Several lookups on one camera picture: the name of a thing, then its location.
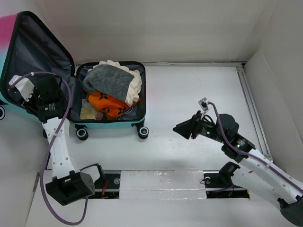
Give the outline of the small gold box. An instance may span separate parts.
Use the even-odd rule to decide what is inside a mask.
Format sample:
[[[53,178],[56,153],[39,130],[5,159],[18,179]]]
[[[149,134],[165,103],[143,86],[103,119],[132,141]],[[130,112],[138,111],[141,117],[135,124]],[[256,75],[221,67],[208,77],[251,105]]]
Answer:
[[[96,120],[97,115],[98,113],[94,108],[82,108],[80,111],[81,120]]]

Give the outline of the pink teal kids suitcase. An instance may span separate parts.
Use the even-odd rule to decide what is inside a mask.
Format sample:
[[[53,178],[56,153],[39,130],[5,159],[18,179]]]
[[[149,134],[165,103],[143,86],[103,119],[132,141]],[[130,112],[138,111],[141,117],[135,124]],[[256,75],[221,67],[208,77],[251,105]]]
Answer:
[[[87,129],[110,129],[137,127],[138,136],[146,139],[149,129],[144,126],[146,115],[146,70],[136,61],[121,61],[121,66],[138,71],[142,78],[140,101],[126,110],[119,108],[122,116],[115,120],[102,117],[98,120],[82,120],[80,111],[86,92],[82,82],[88,71],[96,65],[89,62],[75,67],[67,49],[53,35],[48,27],[30,11],[0,19],[0,103],[14,113],[38,121],[37,114],[27,111],[26,102],[18,90],[9,88],[14,75],[23,76],[30,72],[51,72],[62,77],[70,86],[73,98],[68,119],[75,124],[77,136],[88,138]]]

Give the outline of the orange monogram towel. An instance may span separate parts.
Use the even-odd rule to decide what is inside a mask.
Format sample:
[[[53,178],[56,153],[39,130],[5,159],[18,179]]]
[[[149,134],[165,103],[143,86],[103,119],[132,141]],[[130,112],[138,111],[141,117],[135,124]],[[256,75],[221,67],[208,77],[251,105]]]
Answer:
[[[108,120],[114,120],[125,114],[131,107],[136,105],[137,102],[133,102],[131,106],[128,104],[111,97],[102,92],[88,93],[86,100],[98,111],[101,112]]]

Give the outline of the grey quilted cream-frilled cloth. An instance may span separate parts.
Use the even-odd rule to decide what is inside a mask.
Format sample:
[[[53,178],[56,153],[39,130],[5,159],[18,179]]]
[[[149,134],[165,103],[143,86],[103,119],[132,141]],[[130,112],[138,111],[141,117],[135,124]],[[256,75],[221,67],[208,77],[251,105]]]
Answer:
[[[142,77],[138,70],[130,70],[115,61],[100,61],[89,69],[83,80],[83,89],[88,92],[102,92],[128,106],[139,101]]]

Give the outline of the powder puff plastic packet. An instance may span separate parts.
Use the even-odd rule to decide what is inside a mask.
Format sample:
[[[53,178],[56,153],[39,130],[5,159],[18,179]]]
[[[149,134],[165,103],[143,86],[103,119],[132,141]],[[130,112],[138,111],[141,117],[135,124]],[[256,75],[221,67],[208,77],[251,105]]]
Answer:
[[[89,102],[85,99],[82,100],[82,108],[94,108],[96,109],[98,115],[97,119],[101,119],[103,117],[103,113],[98,109],[99,108],[99,103],[98,102]]]

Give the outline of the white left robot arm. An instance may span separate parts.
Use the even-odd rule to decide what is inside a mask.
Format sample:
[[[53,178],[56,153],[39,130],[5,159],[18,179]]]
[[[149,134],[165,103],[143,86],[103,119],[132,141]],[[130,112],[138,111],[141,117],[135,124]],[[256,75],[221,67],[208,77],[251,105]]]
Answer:
[[[66,206],[94,195],[96,187],[104,185],[105,174],[99,163],[79,168],[71,156],[68,113],[72,92],[65,79],[52,73],[31,72],[18,76],[10,86],[19,91],[26,110],[38,117],[49,142],[44,166],[52,165],[52,179],[41,185],[45,197]]]

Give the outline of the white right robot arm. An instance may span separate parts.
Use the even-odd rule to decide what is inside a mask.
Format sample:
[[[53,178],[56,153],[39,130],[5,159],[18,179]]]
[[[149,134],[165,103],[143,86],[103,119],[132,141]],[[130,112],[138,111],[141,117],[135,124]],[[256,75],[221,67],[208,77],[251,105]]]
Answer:
[[[198,135],[222,143],[221,150],[232,159],[221,168],[219,181],[254,192],[276,207],[292,224],[303,225],[303,183],[277,167],[255,145],[238,133],[239,124],[229,114],[208,121],[198,111],[191,119],[177,124],[173,131],[185,139]]]

